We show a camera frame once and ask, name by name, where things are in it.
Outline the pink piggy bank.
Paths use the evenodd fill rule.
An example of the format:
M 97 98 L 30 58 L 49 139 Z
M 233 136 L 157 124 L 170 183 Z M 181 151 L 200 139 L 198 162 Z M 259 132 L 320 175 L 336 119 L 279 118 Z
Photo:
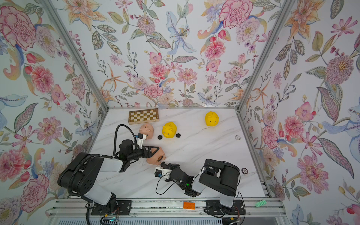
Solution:
M 139 129 L 139 133 L 146 136 L 146 140 L 150 140 L 154 136 L 154 127 L 149 123 L 143 124 Z
M 160 147 L 160 150 L 151 158 L 147 158 L 146 162 L 150 165 L 159 166 L 166 159 L 166 155 L 163 149 Z

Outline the yellow piggy bank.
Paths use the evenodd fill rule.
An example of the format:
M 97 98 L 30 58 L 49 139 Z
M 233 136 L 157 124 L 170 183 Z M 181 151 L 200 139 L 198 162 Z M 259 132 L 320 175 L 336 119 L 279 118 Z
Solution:
M 215 112 L 208 112 L 205 115 L 206 126 L 214 127 L 219 123 L 219 116 Z
M 177 127 L 173 122 L 168 122 L 162 128 L 162 135 L 165 138 L 174 138 L 177 133 Z

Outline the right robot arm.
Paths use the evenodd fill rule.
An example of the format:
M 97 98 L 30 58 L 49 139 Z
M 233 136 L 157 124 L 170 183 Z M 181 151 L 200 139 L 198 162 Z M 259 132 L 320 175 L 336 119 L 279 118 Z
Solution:
M 206 189 L 220 193 L 219 204 L 232 208 L 241 180 L 240 169 L 226 161 L 205 160 L 200 172 L 190 176 L 181 170 L 178 164 L 162 162 L 154 172 L 155 177 L 176 184 L 184 194 L 197 197 Z

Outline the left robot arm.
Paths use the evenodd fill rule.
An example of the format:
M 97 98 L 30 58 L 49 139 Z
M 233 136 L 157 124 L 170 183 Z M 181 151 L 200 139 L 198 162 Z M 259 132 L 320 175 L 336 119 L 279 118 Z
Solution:
M 132 140 L 124 140 L 119 151 L 113 156 L 79 153 L 76 158 L 59 175 L 57 184 L 65 188 L 69 195 L 106 206 L 111 210 L 117 208 L 116 195 L 97 183 L 97 176 L 104 172 L 125 172 L 131 163 L 140 158 L 153 159 L 164 154 L 162 148 L 156 146 L 139 146 Z

